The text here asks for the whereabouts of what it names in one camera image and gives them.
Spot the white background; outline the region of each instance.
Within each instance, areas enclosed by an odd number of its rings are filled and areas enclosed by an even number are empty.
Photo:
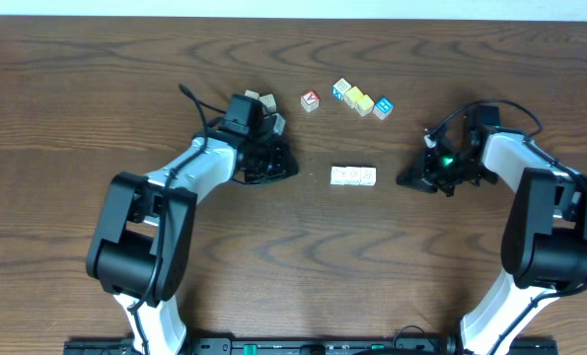
[[[0,15],[587,21],[587,0],[0,0]]]

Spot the yellow block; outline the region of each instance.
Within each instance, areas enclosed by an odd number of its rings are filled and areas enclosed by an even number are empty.
[[[356,102],[356,111],[362,116],[370,113],[372,108],[374,108],[374,102],[367,95]]]
[[[350,108],[354,108],[354,104],[359,101],[363,97],[363,93],[357,87],[352,87],[350,90],[345,92],[345,97],[343,100]]]

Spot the wooden tabletop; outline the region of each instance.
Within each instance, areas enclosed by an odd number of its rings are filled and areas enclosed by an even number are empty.
[[[387,96],[392,114],[361,118],[337,102],[341,77]],[[447,198],[395,177],[422,129],[470,101],[528,107],[546,126],[542,147],[587,173],[587,24],[0,18],[0,353],[130,331],[85,258],[110,179],[159,169],[199,129],[179,82],[222,108],[245,89],[273,93],[300,164],[280,183],[219,186],[198,206],[178,294],[193,329],[452,330],[501,269],[513,193],[466,184]],[[306,113],[311,89],[322,102]],[[343,164],[376,167],[376,185],[330,186]],[[524,334],[587,354],[587,292]]]

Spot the wooden table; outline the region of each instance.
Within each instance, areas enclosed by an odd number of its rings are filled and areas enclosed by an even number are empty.
[[[390,117],[360,118],[333,99],[341,77],[393,100]],[[85,257],[110,179],[162,167],[199,129],[178,82],[222,108],[245,89],[274,93],[301,167],[273,185],[225,184],[198,206],[179,292],[191,328],[451,330],[501,268],[513,194],[462,185],[446,198],[395,176],[424,127],[472,100],[530,108],[547,128],[540,144],[587,173],[587,24],[0,18],[0,353],[130,331]],[[310,89],[322,103],[306,114]],[[338,164],[377,167],[377,184],[330,186]],[[587,354],[587,293],[524,334]]]

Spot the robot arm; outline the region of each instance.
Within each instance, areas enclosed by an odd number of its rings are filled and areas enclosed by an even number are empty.
[[[176,355],[184,345],[187,331],[175,293],[187,265],[196,205],[238,171],[249,184],[297,174],[283,127],[281,115],[263,117],[261,102],[235,95],[218,130],[198,133],[187,151],[158,171],[144,177],[121,173],[111,182],[87,272],[124,308],[140,353]],[[127,222],[159,227],[162,216],[165,228],[155,238],[128,229]],[[154,287],[147,293],[149,282]],[[129,309],[140,300],[145,303],[136,312]]]
[[[555,164],[525,133],[501,128],[497,107],[469,109],[464,130],[460,151],[444,136],[444,126],[438,135],[426,135],[425,151],[397,183],[452,196],[463,181],[479,185],[481,179],[496,183],[502,178],[516,192],[502,240],[503,270],[461,319],[452,340],[455,349],[449,352],[504,355],[559,291],[587,282],[587,195],[570,176],[578,173]],[[554,219],[575,227],[555,227]]]

